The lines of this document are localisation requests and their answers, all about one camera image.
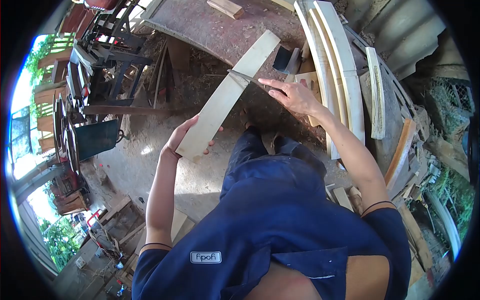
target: stacked lumber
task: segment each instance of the stacked lumber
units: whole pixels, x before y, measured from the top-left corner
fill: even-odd
[[[330,2],[298,0],[295,10],[315,65],[322,104],[365,144],[363,103],[357,67],[342,23]],[[311,125],[318,125],[309,118]],[[327,152],[340,158],[330,136]]]

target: sky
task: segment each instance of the sky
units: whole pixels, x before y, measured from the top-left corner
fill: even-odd
[[[40,47],[39,43],[44,41],[46,37],[46,35],[38,36],[33,43],[32,51],[37,50]],[[30,86],[30,78],[30,72],[24,68],[20,73],[20,77],[18,78],[17,85],[13,93],[12,113],[15,113],[25,106],[30,105],[30,97],[32,96],[33,89],[33,87]],[[21,178],[42,161],[43,159],[41,156],[36,154],[27,154],[17,159],[13,174],[17,179]],[[43,192],[43,187],[40,187],[31,193],[27,200],[39,218],[47,219],[51,223],[54,223],[59,218],[58,215],[55,214],[55,209],[48,204],[48,197]]]

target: tree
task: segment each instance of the tree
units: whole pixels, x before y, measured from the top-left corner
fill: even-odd
[[[48,35],[47,38],[39,43],[39,48],[37,51],[32,51],[25,62],[25,68],[31,73],[32,77],[30,78],[30,85],[34,86],[36,82],[38,83],[43,76],[43,70],[38,68],[38,61],[45,56],[47,56],[48,51],[52,47],[54,42],[54,35]]]
[[[40,231],[47,245],[48,252],[53,262],[61,271],[68,261],[80,249],[80,245],[73,240],[76,233],[66,217],[60,218],[54,224],[45,219],[40,219]]]

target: shoulder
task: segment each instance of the shoulder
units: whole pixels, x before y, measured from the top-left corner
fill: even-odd
[[[168,253],[164,249],[147,249],[140,254],[133,274],[132,299],[141,298],[145,284]]]

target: green foliage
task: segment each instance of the green foliage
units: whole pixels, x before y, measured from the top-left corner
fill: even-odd
[[[53,225],[45,219],[41,219],[40,222],[43,222],[40,225],[40,231],[48,252],[58,270],[61,271],[80,249],[80,245],[73,240],[76,233],[66,217],[60,218]]]
[[[442,173],[434,184],[428,186],[428,189],[436,194],[441,202],[448,202],[446,207],[452,215],[460,239],[463,241],[468,231],[475,197],[475,191],[469,182],[455,170],[444,165]],[[448,201],[448,195],[452,197],[456,212]]]
[[[40,82],[43,76],[43,70],[38,69],[38,61],[47,56],[51,48],[51,43],[55,40],[53,35],[48,35],[47,38],[40,42],[40,48],[37,51],[32,51],[25,62],[25,68],[31,73],[30,85],[34,86]]]

